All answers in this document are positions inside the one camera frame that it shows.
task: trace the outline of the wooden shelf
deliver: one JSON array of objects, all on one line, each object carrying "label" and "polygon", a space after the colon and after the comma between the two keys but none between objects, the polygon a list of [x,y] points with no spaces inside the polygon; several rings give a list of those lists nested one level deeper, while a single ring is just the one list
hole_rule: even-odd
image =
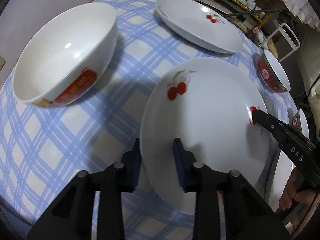
[{"label": "wooden shelf", "polygon": [[[251,11],[247,6],[243,5],[238,0],[231,0],[231,1],[233,1],[236,5],[240,6],[245,11],[248,11],[248,12]],[[250,16],[255,18],[259,23],[262,23],[262,19],[256,16],[255,14],[250,14]]]}]

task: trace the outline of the green leaf design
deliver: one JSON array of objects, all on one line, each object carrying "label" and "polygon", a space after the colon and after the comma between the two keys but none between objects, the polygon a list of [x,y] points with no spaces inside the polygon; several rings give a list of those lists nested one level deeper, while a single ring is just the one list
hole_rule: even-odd
[{"label": "green leaf design", "polygon": [[173,79],[176,79],[176,78],[177,78],[178,76],[180,76],[184,71],[185,71],[185,69],[176,72],[176,73],[173,75]]}]

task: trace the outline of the green cable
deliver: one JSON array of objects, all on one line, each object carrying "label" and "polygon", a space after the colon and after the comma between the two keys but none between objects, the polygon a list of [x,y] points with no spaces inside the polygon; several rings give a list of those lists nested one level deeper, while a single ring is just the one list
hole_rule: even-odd
[{"label": "green cable", "polygon": [[233,14],[227,14],[224,16],[224,18],[229,18],[232,16],[238,16],[238,15],[243,15],[243,14],[252,14],[252,13],[260,13],[260,12],[290,12],[289,10],[252,10],[252,11],[246,11],[246,12],[237,12],[237,13],[233,13]]}]

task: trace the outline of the human hand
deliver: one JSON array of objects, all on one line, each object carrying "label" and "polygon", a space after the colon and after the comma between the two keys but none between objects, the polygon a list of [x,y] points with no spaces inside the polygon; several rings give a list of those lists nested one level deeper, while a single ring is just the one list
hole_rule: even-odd
[{"label": "human hand", "polygon": [[316,195],[316,192],[311,189],[297,192],[296,186],[294,184],[296,182],[297,175],[298,169],[297,167],[295,167],[291,172],[291,175],[284,187],[282,196],[279,200],[279,207],[283,211],[291,207],[292,200],[310,205]]}]

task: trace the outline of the table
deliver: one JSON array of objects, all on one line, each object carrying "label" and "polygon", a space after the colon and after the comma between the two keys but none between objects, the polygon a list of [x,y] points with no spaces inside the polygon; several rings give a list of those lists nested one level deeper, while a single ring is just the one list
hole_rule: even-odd
[{"label": "table", "polygon": [[[156,84],[168,70],[190,58],[218,57],[234,64],[256,85],[269,113],[288,123],[297,112],[289,92],[270,93],[261,84],[253,60],[261,50],[241,31],[241,53],[202,49],[164,24],[154,12],[155,1],[94,1],[116,9],[118,43],[98,83],[71,105],[45,110],[20,104],[9,76],[0,92],[0,196],[15,215],[35,223],[79,170],[102,171],[120,160],[139,137],[142,114]],[[275,152],[272,141],[256,185],[262,195]],[[122,201],[127,239],[191,238],[193,216],[161,200],[143,166],[136,191],[122,194]],[[97,206],[96,199],[93,228]]]}]

